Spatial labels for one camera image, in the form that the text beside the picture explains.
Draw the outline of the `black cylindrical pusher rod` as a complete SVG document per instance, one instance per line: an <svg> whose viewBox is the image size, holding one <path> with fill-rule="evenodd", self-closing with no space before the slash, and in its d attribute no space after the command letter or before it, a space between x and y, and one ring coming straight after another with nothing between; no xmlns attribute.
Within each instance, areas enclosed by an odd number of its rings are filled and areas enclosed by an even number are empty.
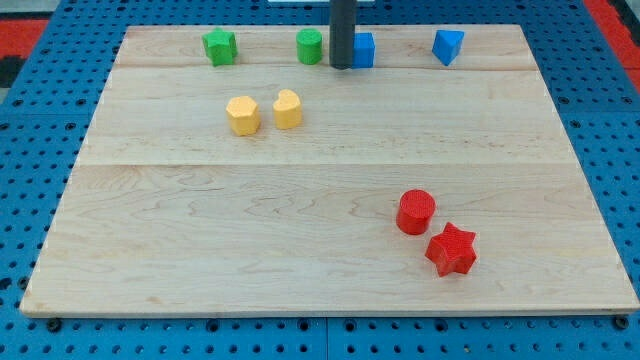
<svg viewBox="0 0 640 360"><path fill-rule="evenodd" d="M329 10L330 65L345 70L353 62L357 1L331 0Z"/></svg>

